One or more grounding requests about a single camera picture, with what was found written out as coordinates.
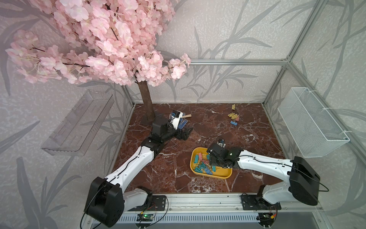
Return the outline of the yellow plastic storage tray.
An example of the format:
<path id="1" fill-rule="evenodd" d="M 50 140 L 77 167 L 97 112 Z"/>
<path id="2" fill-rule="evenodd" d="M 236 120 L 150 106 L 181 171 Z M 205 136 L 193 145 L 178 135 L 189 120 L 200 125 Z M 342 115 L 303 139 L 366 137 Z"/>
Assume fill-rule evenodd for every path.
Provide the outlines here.
<path id="1" fill-rule="evenodd" d="M 190 159 L 190 169 L 194 174 L 199 175 L 199 176 L 203 176 L 203 177 L 211 177 L 211 178 L 217 178 L 217 179 L 227 179 L 232 175 L 232 172 L 233 172 L 232 169 L 224 169 L 222 167 L 206 165 L 206 164 L 203 163 L 203 161 L 200 161 L 200 160 L 198 160 L 197 163 L 194 163 L 195 155 L 198 155 L 199 153 L 202 153 L 203 160 L 209 160 L 210 159 L 210 156 L 207 153 L 207 148 L 202 148 L 202 147 L 195 148 L 192 151 L 191 159 Z M 195 172 L 194 169 L 196 167 L 201 167 L 204 170 L 204 172 L 203 173 Z M 212 175 L 206 174 L 205 173 L 205 168 L 210 169 L 213 174 Z"/>

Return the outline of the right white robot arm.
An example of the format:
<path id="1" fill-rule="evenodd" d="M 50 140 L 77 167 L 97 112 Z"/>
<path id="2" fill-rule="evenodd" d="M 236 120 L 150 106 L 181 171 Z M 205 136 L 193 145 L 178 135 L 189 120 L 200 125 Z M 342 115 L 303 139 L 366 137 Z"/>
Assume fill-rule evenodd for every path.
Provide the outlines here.
<path id="1" fill-rule="evenodd" d="M 213 143 L 207 149 L 212 166 L 253 170 L 281 180 L 274 185 L 263 185 L 257 193 L 258 198 L 273 205 L 293 200 L 309 206 L 318 204 L 320 176 L 304 158 L 279 159 L 241 148 L 225 149 L 224 146 Z"/>

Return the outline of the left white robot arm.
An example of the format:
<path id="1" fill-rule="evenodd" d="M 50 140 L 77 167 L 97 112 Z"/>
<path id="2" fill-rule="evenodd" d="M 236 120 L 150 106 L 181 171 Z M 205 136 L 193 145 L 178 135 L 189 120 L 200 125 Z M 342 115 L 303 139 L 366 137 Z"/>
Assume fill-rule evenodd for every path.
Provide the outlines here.
<path id="1" fill-rule="evenodd" d="M 152 123 L 149 136 L 141 142 L 136 152 L 113 173 L 105 178 L 97 177 L 93 180 L 84 215 L 89 215 L 110 228 L 126 211 L 145 206 L 151 196 L 149 190 L 145 188 L 136 188 L 129 192 L 125 190 L 171 139 L 188 139 L 193 130 L 191 127 L 185 127 L 188 117 L 191 115 L 180 111 L 171 112 L 169 118 L 157 116 Z"/>

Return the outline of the blue dotted work glove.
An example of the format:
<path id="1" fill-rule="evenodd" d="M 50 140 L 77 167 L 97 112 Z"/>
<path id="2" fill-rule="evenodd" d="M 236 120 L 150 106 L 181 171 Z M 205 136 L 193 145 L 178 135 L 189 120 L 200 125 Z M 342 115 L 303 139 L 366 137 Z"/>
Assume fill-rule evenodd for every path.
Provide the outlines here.
<path id="1" fill-rule="evenodd" d="M 178 126 L 178 129 L 183 129 L 184 128 L 184 126 L 187 124 L 187 120 L 186 120 L 186 118 L 181 118 L 181 120 L 180 120 L 180 124 L 179 124 L 179 126 Z"/>

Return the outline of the right circuit board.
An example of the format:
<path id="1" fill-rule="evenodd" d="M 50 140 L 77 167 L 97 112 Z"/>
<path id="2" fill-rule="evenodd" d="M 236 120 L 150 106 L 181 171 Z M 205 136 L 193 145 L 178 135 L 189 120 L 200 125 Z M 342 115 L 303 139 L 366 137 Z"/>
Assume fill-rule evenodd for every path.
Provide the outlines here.
<path id="1" fill-rule="evenodd" d="M 272 228 L 275 220 L 276 220 L 277 214 L 273 213 L 259 213 L 256 219 L 259 221 L 258 224 L 262 226 L 264 229 L 270 229 Z"/>

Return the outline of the left green circuit board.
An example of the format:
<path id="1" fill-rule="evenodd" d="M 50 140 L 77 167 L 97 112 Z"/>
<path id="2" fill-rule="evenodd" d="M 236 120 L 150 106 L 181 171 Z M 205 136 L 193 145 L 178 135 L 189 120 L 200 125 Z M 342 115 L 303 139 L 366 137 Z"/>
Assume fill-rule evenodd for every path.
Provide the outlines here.
<path id="1" fill-rule="evenodd" d="M 138 222 L 152 222 L 155 218 L 154 214 L 140 213 L 137 215 Z"/>

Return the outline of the pink blossom artificial tree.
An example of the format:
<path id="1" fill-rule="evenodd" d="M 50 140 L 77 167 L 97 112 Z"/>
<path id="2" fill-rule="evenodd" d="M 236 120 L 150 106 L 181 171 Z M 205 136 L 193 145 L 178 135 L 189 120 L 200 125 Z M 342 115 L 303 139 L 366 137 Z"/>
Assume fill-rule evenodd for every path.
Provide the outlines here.
<path id="1" fill-rule="evenodd" d="M 66 79 L 71 84 L 103 80 L 138 84 L 147 120 L 155 120 L 149 87 L 178 80 L 191 63 L 187 54 L 164 59 L 157 37 L 175 15 L 171 1 L 31 1 L 51 16 L 72 47 L 40 46 L 33 32 L 18 30 L 6 50 L 29 83 Z"/>

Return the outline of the aluminium front rail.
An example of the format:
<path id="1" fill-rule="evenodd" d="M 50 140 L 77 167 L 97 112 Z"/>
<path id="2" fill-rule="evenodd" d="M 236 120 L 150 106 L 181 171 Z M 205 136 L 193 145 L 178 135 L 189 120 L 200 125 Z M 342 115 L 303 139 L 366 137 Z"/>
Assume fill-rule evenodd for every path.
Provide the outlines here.
<path id="1" fill-rule="evenodd" d="M 308 206 L 298 201 L 284 201 L 281 210 L 243 210 L 242 193 L 189 193 L 161 194 L 167 196 L 164 211 L 143 211 L 134 208 L 122 214 L 117 224 L 135 224 L 140 228 L 173 223 L 258 223 L 259 213 L 309 213 L 315 216 L 322 210 L 320 205 Z M 140 213 L 154 214 L 152 222 L 138 222 Z"/>

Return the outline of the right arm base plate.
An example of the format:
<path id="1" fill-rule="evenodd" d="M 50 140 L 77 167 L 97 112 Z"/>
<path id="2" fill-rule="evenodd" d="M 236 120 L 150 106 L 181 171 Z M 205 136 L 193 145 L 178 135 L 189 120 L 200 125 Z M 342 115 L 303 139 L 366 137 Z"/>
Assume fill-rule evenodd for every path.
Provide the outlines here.
<path id="1" fill-rule="evenodd" d="M 280 203 L 271 204 L 263 198 L 257 197 L 255 194 L 243 193 L 240 196 L 243 210 L 281 210 Z"/>

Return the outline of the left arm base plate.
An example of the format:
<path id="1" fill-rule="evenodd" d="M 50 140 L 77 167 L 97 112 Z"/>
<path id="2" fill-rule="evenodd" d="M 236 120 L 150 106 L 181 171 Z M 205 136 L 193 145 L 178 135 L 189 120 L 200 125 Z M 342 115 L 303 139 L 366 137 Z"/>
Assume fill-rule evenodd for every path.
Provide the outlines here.
<path id="1" fill-rule="evenodd" d="M 147 198 L 147 211 L 164 211 L 167 206 L 167 196 L 165 195 L 151 195 Z"/>

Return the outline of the clear acrylic wall shelf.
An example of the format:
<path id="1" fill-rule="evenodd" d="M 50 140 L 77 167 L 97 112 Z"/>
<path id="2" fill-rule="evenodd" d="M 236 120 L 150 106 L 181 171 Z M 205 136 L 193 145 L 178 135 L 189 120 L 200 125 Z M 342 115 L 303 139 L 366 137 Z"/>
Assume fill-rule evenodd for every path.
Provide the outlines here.
<path id="1" fill-rule="evenodd" d="M 88 90 L 42 144 L 52 156 L 83 156 L 114 104 L 110 93 Z"/>

